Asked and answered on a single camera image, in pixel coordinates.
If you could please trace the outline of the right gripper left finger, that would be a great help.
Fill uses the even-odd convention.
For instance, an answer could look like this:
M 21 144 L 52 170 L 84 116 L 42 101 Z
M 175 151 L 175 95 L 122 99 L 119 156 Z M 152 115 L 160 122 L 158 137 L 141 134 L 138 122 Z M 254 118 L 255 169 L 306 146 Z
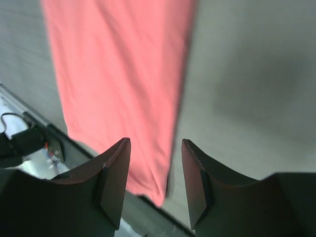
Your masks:
M 2 169 L 1 236 L 112 237 L 120 225 L 130 151 L 130 139 L 123 138 L 51 180 Z

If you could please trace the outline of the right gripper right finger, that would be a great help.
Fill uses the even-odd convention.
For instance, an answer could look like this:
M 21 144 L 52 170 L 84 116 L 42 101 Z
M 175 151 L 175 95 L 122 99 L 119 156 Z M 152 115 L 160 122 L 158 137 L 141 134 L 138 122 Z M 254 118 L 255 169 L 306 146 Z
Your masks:
M 208 156 L 191 140 L 184 139 L 181 150 L 196 236 L 315 236 L 314 173 L 275 173 L 255 180 Z

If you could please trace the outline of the coral red t shirt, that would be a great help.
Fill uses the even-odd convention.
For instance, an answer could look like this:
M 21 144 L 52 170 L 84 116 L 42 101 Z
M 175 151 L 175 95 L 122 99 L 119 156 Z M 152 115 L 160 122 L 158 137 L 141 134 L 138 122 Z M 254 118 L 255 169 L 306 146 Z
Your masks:
M 166 197 L 193 0 L 43 0 L 68 135 L 103 152 L 131 140 L 126 188 Z

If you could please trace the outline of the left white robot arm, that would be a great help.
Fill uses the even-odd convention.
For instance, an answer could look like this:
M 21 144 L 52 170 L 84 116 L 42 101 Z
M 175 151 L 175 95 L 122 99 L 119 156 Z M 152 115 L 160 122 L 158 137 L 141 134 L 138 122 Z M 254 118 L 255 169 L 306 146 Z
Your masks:
M 8 136 L 5 116 L 20 118 L 27 129 Z M 64 162 L 63 148 L 59 139 L 48 130 L 48 126 L 41 125 L 30 114 L 24 112 L 22 115 L 6 112 L 0 116 L 3 132 L 0 133 L 0 167 L 10 168 L 21 165 L 28 161 L 27 156 L 44 150 L 48 163 L 56 166 Z

